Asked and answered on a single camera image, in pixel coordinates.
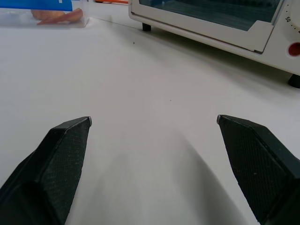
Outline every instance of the white toaster oven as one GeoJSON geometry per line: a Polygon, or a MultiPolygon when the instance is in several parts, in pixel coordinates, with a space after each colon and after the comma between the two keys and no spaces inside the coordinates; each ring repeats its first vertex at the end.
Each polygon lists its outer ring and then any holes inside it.
{"type": "Polygon", "coordinates": [[[129,0],[129,16],[290,72],[300,88],[300,0],[129,0]]]}

